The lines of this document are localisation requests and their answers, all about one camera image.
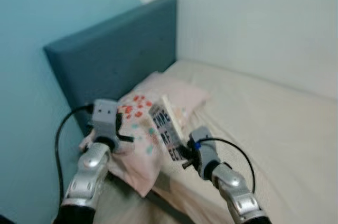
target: black cable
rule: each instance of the black cable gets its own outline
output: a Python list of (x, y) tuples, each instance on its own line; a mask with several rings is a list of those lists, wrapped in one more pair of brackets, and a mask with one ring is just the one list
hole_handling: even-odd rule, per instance
[(57, 162), (57, 168), (58, 168), (58, 177), (59, 177), (59, 205), (61, 205), (63, 197), (64, 197), (64, 188), (63, 188), (63, 175), (62, 175), (62, 168), (60, 163), (60, 157), (59, 157), (59, 140), (60, 140), (60, 134), (63, 129), (63, 126), (67, 122), (67, 120), (75, 113), (81, 110), (86, 110), (89, 113), (92, 113), (93, 105), (84, 105), (75, 108), (74, 110), (70, 111), (62, 120), (62, 122), (59, 125), (59, 128), (57, 130), (57, 133), (55, 135), (55, 145), (54, 145), (54, 151), (55, 151), (55, 159)]
[(234, 143), (230, 142), (230, 141), (226, 141), (225, 139), (222, 138), (203, 138), (200, 139), (198, 142), (206, 142), (206, 141), (221, 141), (223, 143), (229, 144), (230, 146), (233, 146), (234, 148), (236, 148), (238, 151), (241, 152), (241, 154), (245, 157), (245, 159), (247, 160), (250, 169), (251, 169), (251, 174), (252, 174), (252, 193), (255, 193), (256, 190), (256, 178), (255, 178), (255, 172), (254, 172), (254, 167), (252, 166), (252, 163), (249, 160), (249, 157), (246, 155), (246, 153), (237, 145), (235, 145)]

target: headboard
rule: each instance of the headboard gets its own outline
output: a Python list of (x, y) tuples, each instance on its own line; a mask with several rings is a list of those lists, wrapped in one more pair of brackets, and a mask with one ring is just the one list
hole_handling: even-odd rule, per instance
[[(44, 47), (70, 107), (118, 100), (174, 63), (176, 7), (177, 0), (156, 0)], [(89, 116), (76, 118), (85, 133)]]

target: pillow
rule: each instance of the pillow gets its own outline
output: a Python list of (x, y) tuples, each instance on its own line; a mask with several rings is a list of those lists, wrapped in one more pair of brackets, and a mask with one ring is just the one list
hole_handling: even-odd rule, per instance
[(153, 93), (159, 97), (167, 95), (174, 109), (175, 107), (181, 108), (186, 119), (210, 97), (206, 91), (198, 87), (159, 72), (150, 74), (133, 91)]

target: book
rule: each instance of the book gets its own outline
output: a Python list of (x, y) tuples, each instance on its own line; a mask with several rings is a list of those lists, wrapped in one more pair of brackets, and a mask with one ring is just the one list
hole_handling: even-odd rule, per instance
[(154, 103), (149, 110), (149, 114), (172, 160), (185, 160), (186, 158), (182, 151), (185, 148), (184, 135), (168, 97), (166, 95), (162, 96), (158, 102)]

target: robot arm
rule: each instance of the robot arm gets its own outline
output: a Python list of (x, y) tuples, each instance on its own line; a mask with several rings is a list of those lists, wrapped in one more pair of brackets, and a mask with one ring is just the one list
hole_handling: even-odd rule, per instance
[(200, 127), (190, 134), (188, 147), (192, 149), (192, 156), (183, 164), (183, 168), (193, 165), (202, 179), (212, 182), (226, 200), (236, 224), (271, 223), (255, 195), (248, 189), (244, 177), (220, 163), (215, 142), (198, 143), (200, 139), (208, 137), (212, 136), (206, 127)]
[(78, 171), (70, 182), (54, 224), (92, 224), (102, 187), (108, 174), (110, 153), (120, 141), (132, 142), (118, 133), (122, 116), (117, 102), (98, 99), (94, 103), (92, 125), (96, 138), (80, 157)]

